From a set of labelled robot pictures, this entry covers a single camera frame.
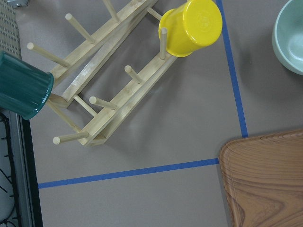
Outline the wooden tray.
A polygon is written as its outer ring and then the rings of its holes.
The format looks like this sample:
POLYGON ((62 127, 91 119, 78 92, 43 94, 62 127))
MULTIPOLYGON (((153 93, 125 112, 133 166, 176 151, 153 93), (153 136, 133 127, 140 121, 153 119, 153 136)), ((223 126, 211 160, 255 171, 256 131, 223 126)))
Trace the wooden tray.
POLYGON ((233 226, 302 226, 302 130, 229 141, 219 163, 233 226))

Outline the wooden mug rack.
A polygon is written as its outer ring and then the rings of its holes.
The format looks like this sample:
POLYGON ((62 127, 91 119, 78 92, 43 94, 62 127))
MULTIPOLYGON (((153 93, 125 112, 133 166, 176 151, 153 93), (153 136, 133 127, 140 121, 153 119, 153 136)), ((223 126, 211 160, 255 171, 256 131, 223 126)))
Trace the wooden mug rack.
POLYGON ((178 142, 177 126, 160 115, 121 123, 145 96, 159 100, 175 58, 158 54, 153 0, 32 0, 20 14, 24 57, 55 78, 47 107, 31 121, 35 149, 53 149, 53 136, 73 132, 83 146, 178 142))

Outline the yellow mug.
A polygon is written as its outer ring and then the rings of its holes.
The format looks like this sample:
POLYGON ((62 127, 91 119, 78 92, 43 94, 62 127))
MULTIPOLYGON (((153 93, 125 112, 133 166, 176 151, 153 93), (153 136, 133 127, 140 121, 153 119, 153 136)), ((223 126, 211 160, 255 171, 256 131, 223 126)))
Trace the yellow mug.
POLYGON ((166 50, 176 57, 186 57, 212 45, 222 27, 222 15, 212 0, 189 0, 167 11, 159 23, 159 31, 167 29, 166 50))

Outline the dark green mug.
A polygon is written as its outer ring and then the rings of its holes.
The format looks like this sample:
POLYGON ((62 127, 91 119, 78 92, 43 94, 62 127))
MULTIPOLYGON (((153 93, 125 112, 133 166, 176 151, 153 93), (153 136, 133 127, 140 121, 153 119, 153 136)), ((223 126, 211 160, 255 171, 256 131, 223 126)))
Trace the dark green mug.
POLYGON ((18 58, 0 52, 0 106, 25 120, 36 116, 48 100, 54 77, 18 58))

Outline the green bowl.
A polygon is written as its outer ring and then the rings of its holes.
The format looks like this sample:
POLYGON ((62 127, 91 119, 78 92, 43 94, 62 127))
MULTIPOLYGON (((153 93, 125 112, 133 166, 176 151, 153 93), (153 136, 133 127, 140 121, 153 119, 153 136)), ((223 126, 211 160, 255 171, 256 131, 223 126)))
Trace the green bowl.
POLYGON ((279 62, 303 74, 303 1, 290 0, 280 10, 272 32, 272 46, 279 62))

